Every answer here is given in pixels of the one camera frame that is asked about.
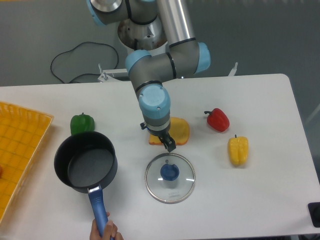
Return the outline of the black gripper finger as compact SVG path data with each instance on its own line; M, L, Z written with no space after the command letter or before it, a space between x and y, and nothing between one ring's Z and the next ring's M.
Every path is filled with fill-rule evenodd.
M171 140L164 140L164 141L163 141L163 145L164 145L165 149L166 149L169 153L171 153L173 150L176 149L176 143L175 143L175 141L174 141L173 139L171 139Z

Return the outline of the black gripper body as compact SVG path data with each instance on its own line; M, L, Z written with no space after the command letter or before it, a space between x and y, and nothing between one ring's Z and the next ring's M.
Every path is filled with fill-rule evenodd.
M152 126L152 125L147 124L146 122L142 122L140 124L140 128L142 130L147 129L148 132L152 136L155 136L156 138L158 138L159 141L163 145L173 145L174 144L174 139L169 134L170 126L171 126L171 124L169 122L165 123L162 126Z

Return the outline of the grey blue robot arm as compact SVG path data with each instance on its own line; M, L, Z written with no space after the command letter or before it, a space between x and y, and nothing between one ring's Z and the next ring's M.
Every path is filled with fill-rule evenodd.
M147 27L144 38L157 49L168 44L168 51L152 55L133 40L133 50L125 59L144 122L142 129L159 138L168 152L176 148L170 136L171 100L163 83L205 71L211 64L210 51L198 42L184 0L88 0L87 7L97 25L128 22L129 31Z

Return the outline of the person's hand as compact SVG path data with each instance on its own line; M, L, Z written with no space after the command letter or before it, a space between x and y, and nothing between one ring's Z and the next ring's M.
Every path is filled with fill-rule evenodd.
M118 227L114 224L112 220L108 220L104 227L103 235L100 236L96 220L92 221L91 231L89 235L90 240L124 240L123 235L118 231Z

